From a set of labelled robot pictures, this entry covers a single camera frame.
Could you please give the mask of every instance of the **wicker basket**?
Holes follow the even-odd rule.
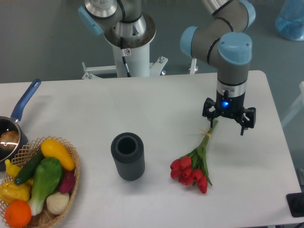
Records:
[[[46,139],[55,139],[67,148],[67,150],[70,152],[72,155],[74,161],[75,161],[75,178],[76,178],[76,183],[72,191],[70,192],[70,201],[66,207],[66,209],[60,214],[60,215],[53,215],[51,214],[46,207],[46,203],[43,206],[43,210],[40,214],[36,216],[32,216],[32,219],[29,224],[27,224],[25,227],[26,228],[50,228],[53,227],[54,225],[58,224],[67,214],[69,209],[71,208],[77,187],[79,184],[79,177],[80,177],[80,163],[79,163],[79,157],[76,149],[73,147],[73,145],[70,142],[67,142],[66,140],[62,138],[56,138],[56,137],[47,137],[47,138],[38,138],[36,140],[33,140],[32,143],[28,143],[27,145],[24,145],[22,149],[18,151],[18,153],[15,155],[15,157],[11,160],[12,164],[15,164],[19,167],[22,167],[34,154],[37,153],[38,149],[40,148],[40,145],[43,141]],[[2,182],[6,181],[13,181],[13,178],[9,176],[7,173],[5,173],[4,180]],[[6,220],[4,218],[5,215],[5,210],[8,204],[4,203],[2,200],[0,200],[0,214],[2,216],[2,221],[6,223]]]

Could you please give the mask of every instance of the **saucepan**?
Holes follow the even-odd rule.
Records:
[[[0,171],[5,170],[5,160],[11,160],[23,145],[29,141],[18,125],[21,120],[25,105],[41,84],[40,79],[35,79],[20,100],[17,102],[10,117],[0,116]]]

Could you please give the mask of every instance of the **orange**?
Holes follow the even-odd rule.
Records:
[[[30,206],[25,201],[16,200],[6,208],[5,219],[10,227],[23,227],[30,222],[31,218]]]

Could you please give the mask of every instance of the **gray floor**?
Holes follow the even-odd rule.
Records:
[[[81,79],[87,67],[114,65],[111,47],[90,34],[77,9],[83,0],[3,0],[0,2],[0,83]],[[246,31],[253,40],[251,70],[266,73],[280,118],[300,95],[304,81],[304,41],[281,38],[274,27],[283,0],[251,0],[256,21]],[[151,61],[169,59],[169,75],[186,74],[191,59],[179,41],[189,26],[204,27],[212,17],[200,0],[143,0],[157,27]],[[199,73],[215,72],[198,62]],[[304,109],[285,127],[294,167],[304,167]]]

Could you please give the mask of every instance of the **blue container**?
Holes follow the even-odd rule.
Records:
[[[304,40],[304,0],[286,0],[275,22],[282,37]]]

